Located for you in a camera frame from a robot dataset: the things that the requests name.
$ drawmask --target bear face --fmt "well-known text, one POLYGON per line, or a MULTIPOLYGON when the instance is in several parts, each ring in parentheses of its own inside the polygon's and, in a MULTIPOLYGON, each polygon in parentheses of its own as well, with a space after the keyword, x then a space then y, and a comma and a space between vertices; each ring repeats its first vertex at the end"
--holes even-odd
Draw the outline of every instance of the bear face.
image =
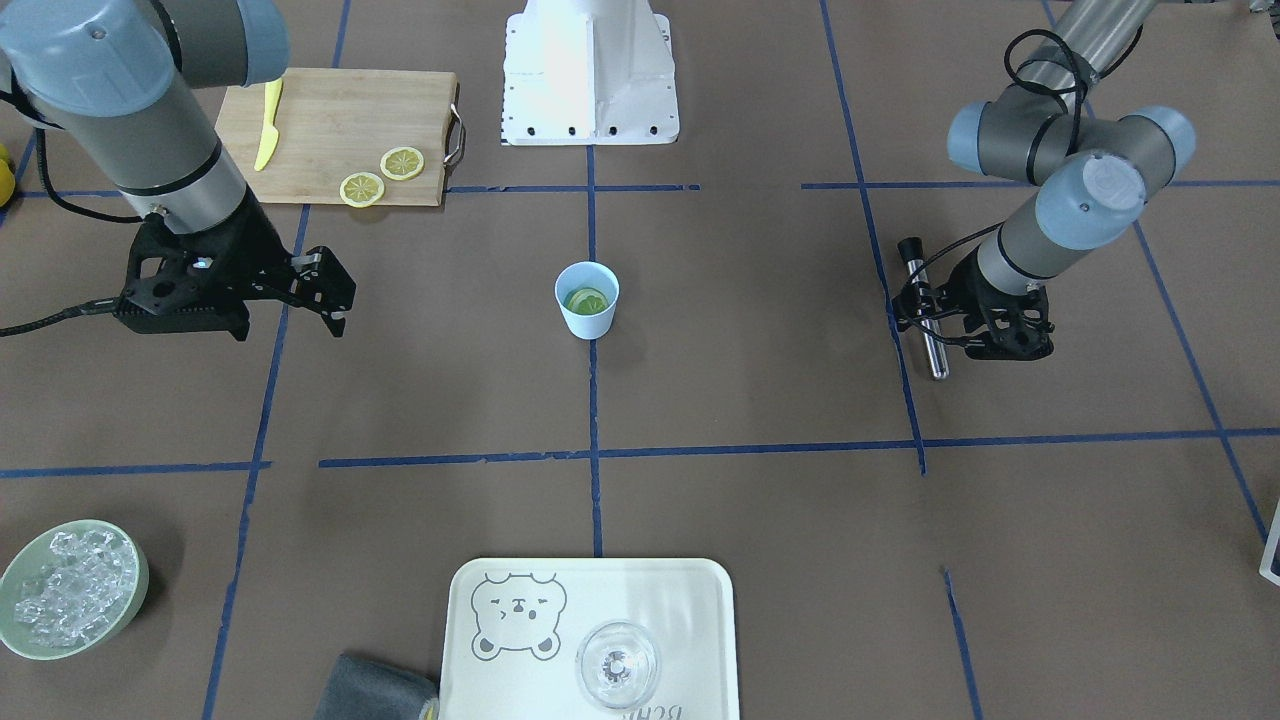
POLYGON ((539 580, 532 575, 488 574, 471 593, 476 614, 476 635, 471 651, 480 660, 493 660, 502 651, 530 651, 538 660, 550 660, 559 652, 556 626, 567 602, 564 585, 554 577, 539 580))

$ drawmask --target blue tape line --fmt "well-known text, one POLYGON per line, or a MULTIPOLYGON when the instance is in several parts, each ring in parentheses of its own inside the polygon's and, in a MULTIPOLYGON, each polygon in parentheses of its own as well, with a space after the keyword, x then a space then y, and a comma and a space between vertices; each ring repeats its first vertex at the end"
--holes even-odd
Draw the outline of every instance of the blue tape line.
POLYGON ((543 462, 547 460, 585 460, 588 450, 552 450, 547 452, 494 452, 479 455, 411 455, 404 457, 334 457, 321 460, 320 468, 403 468, 410 465, 470 465, 479 462, 543 462))
MULTIPOLYGON (((598 418, 598 413, 591 413, 598 418)), ((1230 437, 1280 437, 1280 428, 1234 428, 1225 430, 1230 437)), ((1155 430, 1134 433, 1080 433, 1062 436, 998 436, 969 438, 927 438, 927 447, 993 447, 1038 445, 1088 445, 1103 442, 1167 442, 1179 439, 1216 439, 1217 430, 1155 430)), ((787 452, 855 452, 877 450, 911 450, 910 439, 810 442, 773 445, 709 445, 686 447, 620 447, 599 450, 604 459, 669 457, 698 455, 771 455, 787 452)), ((591 450, 553 450, 547 452, 495 452, 477 455, 416 455, 403 457, 342 457, 321 460, 320 468, 396 468, 406 465, 462 465, 471 462, 544 462, 553 460, 588 460, 591 450)))
POLYGON ((951 583, 951 570, 942 569, 942 580, 947 584, 947 605, 951 607, 951 625, 956 630, 956 644, 960 647, 960 662, 964 664, 964 683, 969 688, 969 705, 974 720, 982 720, 982 698, 978 697, 978 679, 973 674, 973 659, 969 656, 969 638, 964 632, 964 618, 956 605, 955 585, 951 583))
MULTIPOLYGON (((594 149, 591 150, 593 159, 589 164, 594 168, 594 149)), ((594 177, 588 178, 588 184, 460 184, 456 187, 445 188, 444 192, 453 192, 457 195, 468 193, 489 193, 489 192, 698 192, 703 188, 700 184, 595 184, 594 177)))
POLYGON ((599 364, 596 363, 595 341, 591 341, 591 528, 593 552, 604 557, 604 520, 600 510, 600 407, 599 407, 599 364))
POLYGON ((925 439, 928 447, 996 447, 1021 445, 1085 445, 1097 442, 1157 442, 1170 439, 1213 439, 1217 430, 1169 430, 1147 433, 1080 433, 1068 436, 1010 436, 925 439))
POLYGON ((858 190, 856 182, 803 182, 800 190, 858 190))
POLYGON ((808 442, 777 445, 707 445, 691 447, 630 447, 602 450, 600 457, 672 457, 691 455, 773 455, 785 452, 851 452, 864 450, 914 450, 915 441, 808 442))
POLYGON ((911 423, 911 437, 915 438, 915 452, 920 462, 920 474, 927 474, 928 461, 924 456, 924 439, 920 437, 920 420, 915 414, 915 398, 911 395, 911 378, 906 372, 906 357, 902 354, 902 340, 899 337, 897 323, 893 319, 893 299, 888 291, 888 275, 884 273, 884 259, 881 256, 879 236, 876 232, 876 215, 872 214, 872 199, 867 191, 867 176, 863 173, 863 158, 858 151, 858 135, 854 132, 854 117, 849 110, 849 94, 845 91, 845 76, 840 69, 840 54, 836 51, 836 36, 831 29, 831 13, 827 0, 818 0, 822 6, 822 23, 827 32, 827 50, 831 54, 831 69, 836 76, 836 88, 840 91, 840 106, 845 113, 845 131, 849 133, 849 150, 854 156, 854 173, 858 176, 858 193, 863 200, 863 215, 867 217, 867 232, 876 260, 876 274, 879 277, 881 291, 884 293, 884 319, 893 350, 897 352, 897 372, 902 382, 902 398, 906 402, 906 416, 911 423))
MULTIPOLYGON (((595 147, 586 147, 586 259, 595 263, 595 147)), ((595 342, 591 342, 593 357, 595 342)))
POLYGON ((1238 428, 1226 430, 1228 437, 1280 437, 1280 428, 1238 428))
MULTIPOLYGON (((595 147, 586 149, 586 255, 595 261, 595 147)), ((604 518, 600 510, 600 424, 598 348, 590 343, 590 392, 588 401, 591 465, 591 552, 604 557, 604 518)))
POLYGON ((330 68, 337 68, 342 64, 342 50, 347 44, 347 20, 351 18, 351 0, 343 0, 342 3, 342 19, 338 20, 338 41, 333 46, 333 63, 330 68))
POLYGON ((1014 181, 924 181, 924 182, 869 182, 869 190, 942 190, 966 187, 1033 187, 1014 181))
POLYGON ((31 165, 31 155, 36 151, 36 131, 31 131, 31 138, 27 140, 27 149, 22 151, 22 160, 18 161, 18 169, 14 170, 14 181, 22 183, 23 176, 27 174, 27 167, 31 165))
POLYGON ((1244 496, 1244 503, 1249 509, 1249 515, 1253 516, 1253 524, 1257 527, 1258 536, 1263 542, 1266 542, 1266 521, 1262 519, 1262 512, 1258 511, 1258 503, 1253 498, 1253 492, 1249 491, 1249 483, 1244 479, 1244 471, 1240 469, 1240 462, 1235 457, 1235 450, 1231 447, 1229 433, 1222 425, 1222 418, 1217 413, 1217 406, 1213 404, 1213 396, 1208 391, 1208 383, 1204 382, 1204 374, 1201 372, 1199 363, 1196 361, 1196 354, 1192 352, 1192 343, 1187 340, 1187 331, 1183 329, 1183 323, 1178 318, 1178 310, 1174 309, 1174 301, 1169 296, 1169 288, 1165 286, 1165 278, 1160 274, 1160 268, 1156 265, 1156 256, 1151 252, 1151 245, 1147 242, 1147 233, 1142 231, 1142 223, 1134 223, 1133 229, 1138 234, 1138 243, 1142 246, 1142 254, 1147 258, 1147 266, 1151 268, 1151 275, 1156 281, 1156 288, 1160 291, 1160 299, 1165 302, 1165 310, 1169 311, 1169 319, 1174 323, 1174 331, 1178 333, 1178 342, 1183 346, 1183 354, 1187 355, 1187 363, 1192 368, 1192 375, 1196 377, 1196 384, 1199 387, 1201 397, 1204 400, 1204 407, 1208 410, 1210 419, 1213 421, 1213 428, 1217 430, 1219 439, 1222 442, 1222 451, 1226 454, 1228 462, 1231 465, 1231 473, 1235 474, 1235 482, 1240 487, 1240 493, 1244 496))
POLYGON ((232 473, 248 470, 252 462, 189 462, 175 465, 99 465, 86 468, 22 468, 0 470, 0 479, 90 478, 102 475, 172 475, 180 473, 232 473))
POLYGON ((462 184, 451 187, 445 192, 458 195, 483 192, 586 192, 585 184, 462 184))
MULTIPOLYGON (((293 241, 293 254, 301 252, 302 238, 307 233, 307 224, 311 218, 311 205, 302 206, 302 217, 298 219, 298 234, 293 241)), ((271 423, 271 406, 275 402, 275 383, 280 375, 280 357, 284 355, 284 338, 289 332, 289 307, 280 307, 280 322, 275 331, 275 347, 271 351, 271 369, 266 375, 266 391, 262 393, 262 415, 257 424, 257 438, 253 442, 253 461, 244 483, 244 502, 241 505, 239 530, 236 539, 236 569, 232 580, 227 584, 227 596, 223 601, 221 624, 218 628, 218 643, 214 647, 214 661, 209 669, 209 687, 205 691, 205 708, 202 720, 211 720, 214 705, 218 701, 218 684, 223 675, 223 659, 227 655, 227 638, 232 628, 232 614, 236 610, 236 592, 239 589, 241 568, 244 562, 244 547, 248 543, 250 507, 257 493, 257 479, 265 468, 262 451, 266 446, 266 430, 271 423)))
POLYGON ((595 184, 595 192, 698 192, 700 184, 595 184))

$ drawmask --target wooden cutting board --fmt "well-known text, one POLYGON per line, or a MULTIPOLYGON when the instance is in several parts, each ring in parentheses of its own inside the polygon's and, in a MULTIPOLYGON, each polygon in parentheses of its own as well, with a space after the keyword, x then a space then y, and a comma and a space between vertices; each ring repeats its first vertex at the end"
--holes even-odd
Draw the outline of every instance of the wooden cutting board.
POLYGON ((408 145, 422 151, 426 167, 408 181, 384 178, 379 205, 439 205, 457 88, 453 73, 289 68, 275 114, 280 142, 261 172, 253 172, 261 85, 228 88, 216 128, 262 202, 340 205, 343 178, 360 170, 383 177, 383 154, 408 145))

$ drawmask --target yellow knife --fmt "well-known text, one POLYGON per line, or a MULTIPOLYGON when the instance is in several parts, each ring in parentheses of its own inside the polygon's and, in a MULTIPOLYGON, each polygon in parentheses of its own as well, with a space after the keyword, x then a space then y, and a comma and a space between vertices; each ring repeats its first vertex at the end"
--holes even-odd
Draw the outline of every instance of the yellow knife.
POLYGON ((280 142, 280 131, 275 129, 275 109, 280 106, 280 92, 283 90, 283 77, 266 83, 266 105, 262 108, 262 140, 257 143, 257 159, 253 160, 255 170, 261 170, 271 161, 275 145, 280 142))

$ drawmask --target cup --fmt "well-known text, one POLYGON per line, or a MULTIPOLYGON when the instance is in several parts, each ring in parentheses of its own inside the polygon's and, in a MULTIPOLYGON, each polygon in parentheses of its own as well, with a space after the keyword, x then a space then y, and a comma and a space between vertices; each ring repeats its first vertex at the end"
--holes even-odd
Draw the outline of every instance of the cup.
POLYGON ((609 332, 613 311, 618 306, 618 277, 599 263, 573 263, 556 278, 556 304, 564 315, 568 332, 582 340, 596 340, 609 332), (568 297, 585 287, 595 288, 604 295, 604 310, 594 315, 579 315, 566 306, 568 297))

